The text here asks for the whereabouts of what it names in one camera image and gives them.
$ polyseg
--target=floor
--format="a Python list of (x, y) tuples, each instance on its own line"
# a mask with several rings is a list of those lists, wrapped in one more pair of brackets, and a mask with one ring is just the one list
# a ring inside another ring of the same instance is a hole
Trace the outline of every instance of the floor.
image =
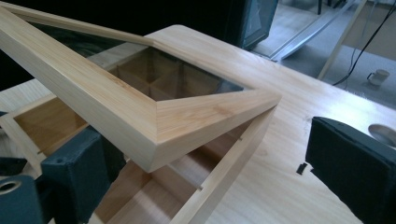
[[(282, 2), (276, 10), (269, 37), (263, 40), (252, 52), (307, 76), (317, 78), (359, 2), (359, 0), (355, 0), (343, 13), (337, 14), (346, 3), (343, 2), (339, 7), (332, 8), (327, 6), (326, 1), (323, 1), (323, 9), (320, 15), (317, 14), (318, 4), (306, 4), (306, 7), (304, 7), (302, 4), (294, 6), (291, 3), (285, 4), (285, 2)], [(327, 24), (328, 18), (336, 14), (337, 17)], [(283, 59), (276, 57), (276, 54), (288, 49), (288, 44), (290, 45), (293, 40), (298, 39), (303, 32), (308, 31), (309, 33), (309, 29), (312, 29), (313, 26), (325, 26), (325, 28), (288, 57)], [(345, 76), (351, 64), (353, 53), (353, 48), (342, 47), (323, 81), (332, 85)], [(358, 54), (359, 51), (355, 51), (354, 59)], [(389, 71), (390, 75), (380, 86), (376, 86), (368, 82), (367, 77), (379, 68)], [(346, 82), (336, 85), (336, 87), (396, 109), (395, 74), (396, 62), (364, 52), (350, 78)]]

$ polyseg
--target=glass pane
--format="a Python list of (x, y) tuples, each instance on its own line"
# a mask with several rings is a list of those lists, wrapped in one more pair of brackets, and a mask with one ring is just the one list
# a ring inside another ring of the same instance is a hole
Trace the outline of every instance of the glass pane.
[(126, 59), (103, 67), (155, 101), (244, 89), (153, 47), (38, 23), (31, 24), (88, 59), (108, 49), (128, 49), (128, 46), (132, 46), (133, 50)]

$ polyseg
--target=wooden frame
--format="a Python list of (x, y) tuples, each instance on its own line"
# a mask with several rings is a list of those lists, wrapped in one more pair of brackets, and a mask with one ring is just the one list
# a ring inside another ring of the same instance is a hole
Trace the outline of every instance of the wooden frame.
[[(91, 124), (128, 158), (93, 217), (106, 223), (205, 221), (261, 143), (280, 94), (213, 91), (221, 74), (211, 75), (194, 59), (185, 63), (183, 52), (162, 43), (0, 6), (0, 48), (54, 93), (0, 118), (36, 172), (41, 174), (40, 162), (52, 151)], [(133, 43), (86, 59), (9, 11)], [(109, 59), (118, 49), (118, 57)], [(158, 57), (156, 65), (142, 65), (156, 52), (177, 61)], [(162, 75), (151, 81), (139, 73), (144, 69)]]
[[(32, 21), (120, 37), (119, 32), (87, 23), (2, 6)], [(259, 116), (280, 100), (277, 93), (249, 90), (155, 102), (4, 8), (0, 21), (1, 49), (147, 172)], [(122, 34), (128, 41), (172, 52), (145, 37)]]

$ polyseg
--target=light wood tabletop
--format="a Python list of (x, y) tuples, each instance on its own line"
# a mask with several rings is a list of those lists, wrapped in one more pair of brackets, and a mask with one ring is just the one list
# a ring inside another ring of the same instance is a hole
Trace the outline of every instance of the light wood tabletop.
[[(185, 26), (148, 37), (154, 47), (217, 76), (282, 94), (262, 143), (207, 223), (361, 223), (308, 169), (296, 173), (304, 162), (311, 119), (336, 119), (369, 134), (373, 123), (396, 127), (396, 111)], [(33, 79), (1, 91), (0, 110), (12, 111), (48, 94)]]

